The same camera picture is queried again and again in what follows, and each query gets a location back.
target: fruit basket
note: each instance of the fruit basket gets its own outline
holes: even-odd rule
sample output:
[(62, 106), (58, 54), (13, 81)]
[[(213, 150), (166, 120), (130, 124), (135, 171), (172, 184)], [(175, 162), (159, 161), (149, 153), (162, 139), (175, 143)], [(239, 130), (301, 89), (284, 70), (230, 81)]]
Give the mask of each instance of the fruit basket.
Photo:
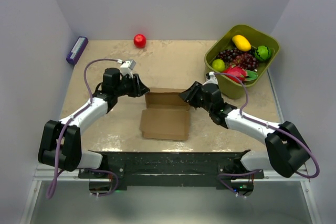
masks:
[[(225, 49), (233, 49), (235, 47), (235, 44), (232, 42), (232, 38), (235, 35), (242, 35), (244, 36), (251, 44), (253, 48), (257, 48), (259, 46), (266, 46), (271, 50), (271, 57), (266, 62), (259, 62), (259, 66), (257, 67), (257, 73), (258, 78), (253, 81), (245, 82), (245, 86), (247, 88), (252, 87), (255, 85), (258, 80), (264, 75), (267, 68), (270, 66), (270, 64), (273, 62), (275, 57), (277, 56), (280, 46), (278, 42), (248, 26), (248, 25), (236, 25), (233, 28), (231, 28), (216, 44), (213, 45), (213, 47), (206, 53), (204, 57), (204, 63), (205, 63), (205, 73), (208, 73), (210, 71), (215, 71), (215, 69), (212, 68), (212, 62), (216, 59), (218, 56), (218, 53), (221, 51), (224, 51)], [(224, 75), (217, 76), (218, 80), (218, 86), (221, 92), (228, 96), (231, 99), (239, 99), (244, 95), (244, 89), (242, 85), (239, 83), (236, 83), (235, 81), (227, 78)]]

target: open cardboard box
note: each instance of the open cardboard box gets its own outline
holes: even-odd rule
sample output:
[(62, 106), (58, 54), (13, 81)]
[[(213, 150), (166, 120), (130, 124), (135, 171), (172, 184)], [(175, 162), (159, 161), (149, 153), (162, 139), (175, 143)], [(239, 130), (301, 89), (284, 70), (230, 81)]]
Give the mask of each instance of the open cardboard box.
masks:
[(151, 88), (145, 94), (146, 110), (142, 111), (140, 130), (146, 138), (185, 141), (190, 129), (190, 106), (179, 93), (183, 89)]

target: purple box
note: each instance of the purple box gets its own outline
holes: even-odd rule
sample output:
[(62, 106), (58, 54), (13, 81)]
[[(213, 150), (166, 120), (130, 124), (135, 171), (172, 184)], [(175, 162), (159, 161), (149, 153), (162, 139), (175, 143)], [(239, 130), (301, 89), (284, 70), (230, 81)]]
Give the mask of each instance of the purple box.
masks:
[(76, 65), (88, 42), (89, 40), (87, 37), (78, 37), (76, 43), (72, 47), (71, 52), (67, 56), (67, 62), (72, 65)]

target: box flap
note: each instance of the box flap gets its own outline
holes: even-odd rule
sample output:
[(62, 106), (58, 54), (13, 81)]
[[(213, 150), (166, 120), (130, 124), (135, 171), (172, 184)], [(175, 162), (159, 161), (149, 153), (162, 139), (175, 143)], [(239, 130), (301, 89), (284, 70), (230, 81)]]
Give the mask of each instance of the box flap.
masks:
[(145, 94), (147, 108), (189, 110), (189, 104), (179, 97), (179, 93), (185, 91), (184, 89), (150, 89), (151, 91)]
[(187, 140), (189, 129), (189, 111), (165, 109), (146, 109), (142, 111), (140, 130), (143, 137)]

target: wooden tabletop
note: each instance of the wooden tabletop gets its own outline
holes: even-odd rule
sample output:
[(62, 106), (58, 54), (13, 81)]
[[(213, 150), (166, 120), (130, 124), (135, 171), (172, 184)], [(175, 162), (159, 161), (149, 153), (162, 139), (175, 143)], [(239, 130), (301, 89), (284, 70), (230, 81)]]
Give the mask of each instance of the wooden tabletop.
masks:
[[(133, 70), (149, 88), (189, 88), (194, 81), (204, 82), (204, 55), (215, 41), (148, 41), (146, 48), (135, 48), (128, 40), (92, 40), (73, 71), (61, 117), (64, 118), (88, 99), (83, 81), (87, 63), (100, 58), (135, 60)], [(92, 89), (102, 81), (105, 68), (119, 67), (109, 62), (97, 62), (90, 66), (87, 77)], [(249, 90), (249, 105), (245, 111), (272, 122), (279, 121), (275, 101), (267, 74)], [(245, 97), (228, 103), (240, 107)], [(212, 122), (203, 109), (191, 109), (189, 139), (185, 142), (151, 140), (142, 138), (139, 130), (144, 97), (120, 97), (113, 111), (97, 120), (82, 135), (82, 148), (92, 151), (141, 151), (141, 152), (240, 152), (247, 149), (264, 150), (257, 140), (243, 133), (227, 130)]]

